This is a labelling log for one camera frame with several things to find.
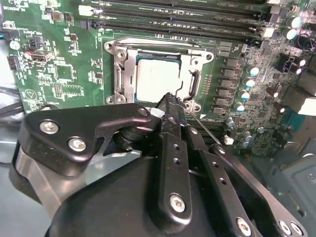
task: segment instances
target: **metal rod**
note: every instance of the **metal rod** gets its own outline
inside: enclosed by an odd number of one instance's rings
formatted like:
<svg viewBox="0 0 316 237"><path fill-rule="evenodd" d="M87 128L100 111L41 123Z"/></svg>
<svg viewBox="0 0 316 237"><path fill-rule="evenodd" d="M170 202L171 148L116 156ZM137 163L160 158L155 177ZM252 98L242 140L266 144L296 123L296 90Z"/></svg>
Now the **metal rod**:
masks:
<svg viewBox="0 0 316 237"><path fill-rule="evenodd" d="M191 113L191 116L202 126L202 128L207 132L207 134L217 143L221 145L221 142L215 137L213 133L210 132L210 130L207 129L207 127L204 126L203 123L193 114Z"/></svg>

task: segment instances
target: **capacitor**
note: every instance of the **capacitor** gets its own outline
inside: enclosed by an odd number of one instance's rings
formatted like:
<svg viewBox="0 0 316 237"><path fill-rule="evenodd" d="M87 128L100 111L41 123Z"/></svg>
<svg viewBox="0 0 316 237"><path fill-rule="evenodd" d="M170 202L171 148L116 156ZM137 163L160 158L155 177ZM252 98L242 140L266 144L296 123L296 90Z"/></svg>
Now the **capacitor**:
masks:
<svg viewBox="0 0 316 237"><path fill-rule="evenodd" d="M298 66L300 66L300 67L302 67L302 66L304 66L306 64L306 60L301 58L301 57L298 57L298 56L295 56L293 62L295 64L297 64Z"/></svg>
<svg viewBox="0 0 316 237"><path fill-rule="evenodd" d="M234 105L234 108L237 110L237 112L239 113L242 113L244 110L245 110L245 107L244 105L242 105L241 102L237 102L235 105Z"/></svg>
<svg viewBox="0 0 316 237"><path fill-rule="evenodd" d="M274 90L273 88L271 87L268 87L266 92L271 95L273 98L277 98L278 97L278 93L276 90Z"/></svg>
<svg viewBox="0 0 316 237"><path fill-rule="evenodd" d="M278 94L280 94L281 90L282 90L282 85L281 85L281 83L278 83L278 84L276 85L276 92L277 92Z"/></svg>
<svg viewBox="0 0 316 237"><path fill-rule="evenodd" d="M248 68L247 68L247 72L252 76L256 76L259 74L259 68L257 68L256 66L254 65L250 65Z"/></svg>
<svg viewBox="0 0 316 237"><path fill-rule="evenodd" d="M13 50L19 50L20 49L20 43L18 41L12 40L9 44L10 48Z"/></svg>
<svg viewBox="0 0 316 237"><path fill-rule="evenodd" d="M296 66L295 64L292 64L291 66L290 66L290 71L292 72L292 73L295 73L295 74L300 74L301 72L302 72L302 69L299 67L299 66Z"/></svg>
<svg viewBox="0 0 316 237"><path fill-rule="evenodd" d="M247 148L247 147L249 146L249 142L245 141L245 139L242 139L242 140L240 141L240 143L241 143L241 145L242 145L243 147L245 147L245 148Z"/></svg>
<svg viewBox="0 0 316 237"><path fill-rule="evenodd" d="M288 40L292 40L297 36L297 31L295 29L285 29L282 31L282 36Z"/></svg>
<svg viewBox="0 0 316 237"><path fill-rule="evenodd" d="M232 117L229 117L229 118L226 119L226 124L227 124L228 127L234 127L235 126L235 122L234 122Z"/></svg>
<svg viewBox="0 0 316 237"><path fill-rule="evenodd" d="M278 103L278 102L274 102L273 103L273 107L275 107L277 112L280 113L280 114L284 113L284 111L285 111L285 107L282 104Z"/></svg>
<svg viewBox="0 0 316 237"><path fill-rule="evenodd" d="M246 142L250 142L252 139L251 133L249 131L245 132L243 134L243 138L245 139Z"/></svg>
<svg viewBox="0 0 316 237"><path fill-rule="evenodd" d="M238 95L241 97L242 101L248 100L250 95L246 90L241 90Z"/></svg>
<svg viewBox="0 0 316 237"><path fill-rule="evenodd" d="M247 87L253 87L255 85L255 81L251 78L245 78L242 83Z"/></svg>
<svg viewBox="0 0 316 237"><path fill-rule="evenodd" d="M299 16L292 16L287 19L286 24L291 28L299 28L302 24L302 19Z"/></svg>

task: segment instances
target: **integrated circuit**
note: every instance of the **integrated circuit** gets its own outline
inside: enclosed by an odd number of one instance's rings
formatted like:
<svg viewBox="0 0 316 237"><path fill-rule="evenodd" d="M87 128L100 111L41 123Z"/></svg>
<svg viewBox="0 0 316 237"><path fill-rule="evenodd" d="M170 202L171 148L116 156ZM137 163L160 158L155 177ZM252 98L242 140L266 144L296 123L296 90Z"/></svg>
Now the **integrated circuit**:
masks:
<svg viewBox="0 0 316 237"><path fill-rule="evenodd" d="M220 86L229 88L229 87L231 87L231 85L232 85L232 80L221 79Z"/></svg>
<svg viewBox="0 0 316 237"><path fill-rule="evenodd" d="M217 94L219 96L226 97L226 96L228 96L228 93L229 93L229 90L226 88L218 88L217 89Z"/></svg>
<svg viewBox="0 0 316 237"><path fill-rule="evenodd" d="M51 19L53 21L62 21L63 20L63 14L60 11L53 11L51 13Z"/></svg>
<svg viewBox="0 0 316 237"><path fill-rule="evenodd" d="M238 59L236 58L226 58L225 62L226 67L235 68L238 65Z"/></svg>
<svg viewBox="0 0 316 237"><path fill-rule="evenodd" d="M232 78L235 75L235 70L232 69L223 69L222 75L227 78Z"/></svg>

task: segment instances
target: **motherboard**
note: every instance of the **motherboard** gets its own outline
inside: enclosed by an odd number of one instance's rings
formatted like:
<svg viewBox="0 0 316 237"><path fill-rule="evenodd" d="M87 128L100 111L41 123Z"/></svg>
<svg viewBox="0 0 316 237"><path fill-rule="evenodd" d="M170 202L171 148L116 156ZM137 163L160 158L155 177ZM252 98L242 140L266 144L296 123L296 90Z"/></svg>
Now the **motherboard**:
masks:
<svg viewBox="0 0 316 237"><path fill-rule="evenodd" d="M151 107L171 92L225 123L226 145L267 156L288 145L280 129L316 115L315 3L2 0L0 40L26 113Z"/></svg>

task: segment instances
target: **screw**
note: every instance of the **screw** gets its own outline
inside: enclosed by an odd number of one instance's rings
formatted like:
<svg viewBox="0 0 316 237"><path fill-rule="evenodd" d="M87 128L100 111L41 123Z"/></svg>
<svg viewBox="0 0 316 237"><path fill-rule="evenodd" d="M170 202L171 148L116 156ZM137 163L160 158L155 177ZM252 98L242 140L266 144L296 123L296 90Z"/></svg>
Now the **screw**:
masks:
<svg viewBox="0 0 316 237"><path fill-rule="evenodd" d="M290 228L286 225L286 223L284 221L279 221L278 222L282 228L282 230L284 231L284 233L286 233L287 235L291 235L292 231L290 230Z"/></svg>
<svg viewBox="0 0 316 237"><path fill-rule="evenodd" d="M123 50L117 51L117 57L120 61L123 61L126 59L126 52Z"/></svg>
<svg viewBox="0 0 316 237"><path fill-rule="evenodd" d="M240 231L245 236L251 236L251 228L250 228L250 226L248 225L248 223L244 219L238 217L236 219L236 223L237 223L237 226L240 229Z"/></svg>
<svg viewBox="0 0 316 237"><path fill-rule="evenodd" d="M177 121L174 119L174 117L168 117L169 121L173 124L177 124Z"/></svg>
<svg viewBox="0 0 316 237"><path fill-rule="evenodd" d="M314 176L313 174L309 174L308 178L309 178L311 181L315 181L315 180L316 180L316 176Z"/></svg>
<svg viewBox="0 0 316 237"><path fill-rule="evenodd" d="M264 127L259 127L258 128L258 130L257 130L257 132L259 132L259 133L264 133L266 130L265 130L265 128Z"/></svg>
<svg viewBox="0 0 316 237"><path fill-rule="evenodd" d="M139 112L140 114L142 114L143 116L147 116L147 112L146 112L146 110L145 110L144 108L139 108L139 109L138 109L138 112Z"/></svg>
<svg viewBox="0 0 316 237"><path fill-rule="evenodd" d="M225 150L222 147L217 147L217 148L218 148L220 153L225 154Z"/></svg>
<svg viewBox="0 0 316 237"><path fill-rule="evenodd" d="M39 125L39 128L41 131L43 131L44 133L47 133L47 134L54 134L54 133L58 132L58 130L59 130L58 125L55 124L54 122L50 122L50 121L42 122Z"/></svg>
<svg viewBox="0 0 316 237"><path fill-rule="evenodd" d="M186 205L183 199L176 194L170 196L170 205L176 212L184 212L186 209Z"/></svg>
<svg viewBox="0 0 316 237"><path fill-rule="evenodd" d="M68 142L70 149L75 152L82 152L86 149L87 145L81 138L72 138Z"/></svg>
<svg viewBox="0 0 316 237"><path fill-rule="evenodd" d="M197 133L198 133L198 131L197 131L194 127L190 127L190 129L191 129L191 132L192 132L193 134L197 134Z"/></svg>
<svg viewBox="0 0 316 237"><path fill-rule="evenodd" d="M303 235L303 231L301 230L301 228L298 227L297 224L295 224L294 222L291 222L291 226L295 230L296 233L298 233L300 236Z"/></svg>

